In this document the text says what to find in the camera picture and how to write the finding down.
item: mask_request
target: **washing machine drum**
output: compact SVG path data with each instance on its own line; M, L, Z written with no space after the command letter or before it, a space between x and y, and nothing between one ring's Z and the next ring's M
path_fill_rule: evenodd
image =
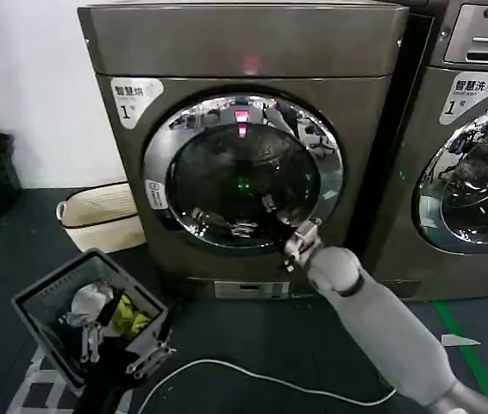
M320 194L337 195L342 181L325 122L287 100L248 95L178 111L153 133L143 172L168 229L225 252L269 251L266 220L288 231L313 215L326 219L337 197Z

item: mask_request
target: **gray robot arm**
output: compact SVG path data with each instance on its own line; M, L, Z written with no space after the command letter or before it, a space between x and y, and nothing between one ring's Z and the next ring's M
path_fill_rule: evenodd
M439 341L345 248L323 248L316 223L306 222L285 252L308 269L312 285L397 392L434 414L488 414L488 398L454 376Z

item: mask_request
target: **white power cable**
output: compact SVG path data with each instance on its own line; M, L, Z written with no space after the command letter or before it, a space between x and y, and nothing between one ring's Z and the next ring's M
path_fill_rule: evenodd
M276 378L273 378L273 377L268 377L266 375L261 375L260 373L252 373L252 372L250 372L250 371L248 371L248 370L246 370L246 369L244 369L242 367L238 367L238 366L236 366L234 364L231 364L230 362L219 361L219 360L196 360L196 361L193 361L193 362L189 362L186 365L183 365L181 368L176 369L175 371L173 371L172 373L170 373L169 375L167 375L164 379L162 379L158 384L156 384L154 386L154 388L152 389L152 391L148 393L146 399L144 400L144 403L142 403L141 408L139 409L139 411L137 412L137 414L142 414L142 412L144 411L144 409L147 407L147 404L148 404L148 401L150 400L150 398L168 380L170 380L171 378L173 378L178 373L182 373L184 370L186 370L186 369L188 369L190 367L194 367L195 365L198 365L198 364L216 364L216 365L221 365L221 366L224 366L224 367L229 367L229 368L235 369L236 371L239 371L240 373L243 373L243 374L245 374L245 375L247 375L249 377L257 378L258 380L262 380L263 379L265 381L274 382L274 383L280 384L282 386L288 386L289 388L291 388L293 390L296 390L296 391L305 392L307 394L323 395L325 397L336 398L336 399L339 399L341 401L346 401L347 403L350 403L350 404L360 405L362 407L372 407L374 405L382 404L385 401L387 401L388 399L390 399L391 397L393 397L393 395L396 393L396 390L392 390L385 397L383 397L381 399L377 399L376 401L372 401L372 402L357 401L356 399L352 399L352 398L348 398L348 397L342 397L341 395L333 394L332 392L320 391L320 390L311 390L309 388L303 388L301 386L297 386L296 384L292 384L291 382L288 382L288 381L284 381L284 380L281 380L281 379L276 379Z

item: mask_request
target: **front-loading washing machine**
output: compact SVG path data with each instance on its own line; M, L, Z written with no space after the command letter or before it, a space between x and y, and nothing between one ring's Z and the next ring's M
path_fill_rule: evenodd
M78 13L164 287L307 294L261 217L318 217L324 240L342 244L407 8L121 2Z
M438 24L362 252L402 298L488 295L488 2Z

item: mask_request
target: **white sticker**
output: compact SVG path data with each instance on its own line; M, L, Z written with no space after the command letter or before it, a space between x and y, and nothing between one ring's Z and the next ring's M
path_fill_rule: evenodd
M461 72L447 95L440 114L440 124L449 125L488 97L488 72Z
M481 342L478 342L475 339L465 338L454 334L445 334L441 336L441 345L444 347L469 347L481 344Z
M164 85L155 78L113 78L110 82L117 115L127 129L133 129L145 109L164 91Z
M325 200L328 200L329 198L332 198L333 196L337 196L338 193L334 190L328 190L327 192L325 192L324 194L322 194L322 198L324 198Z
M420 224L423 227L430 227L437 229L437 223L440 221L441 214L440 200L430 196L420 196L418 202L418 215L420 216Z
M165 210L167 205L166 187L156 181L146 180L147 196L154 210Z

